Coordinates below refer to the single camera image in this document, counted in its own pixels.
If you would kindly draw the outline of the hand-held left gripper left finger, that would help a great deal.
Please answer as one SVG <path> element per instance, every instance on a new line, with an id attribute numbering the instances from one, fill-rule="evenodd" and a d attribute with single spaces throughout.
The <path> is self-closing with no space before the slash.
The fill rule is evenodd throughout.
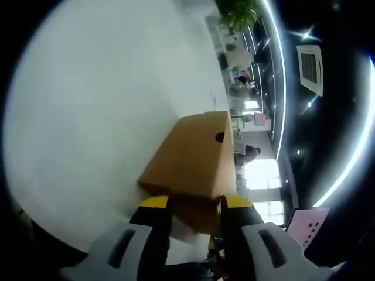
<path id="1" fill-rule="evenodd" d="M 170 247 L 171 210 L 168 196 L 144 200 L 129 222 L 96 239 L 88 255 L 61 277 L 164 277 Z"/>

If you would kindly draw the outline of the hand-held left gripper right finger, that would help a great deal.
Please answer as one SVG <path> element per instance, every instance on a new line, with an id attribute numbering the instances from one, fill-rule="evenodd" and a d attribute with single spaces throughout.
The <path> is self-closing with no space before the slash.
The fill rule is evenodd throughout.
<path id="1" fill-rule="evenodd" d="M 275 224 L 264 223 L 253 204 L 222 195 L 221 235 L 230 274 L 304 274 L 301 245 Z"/>

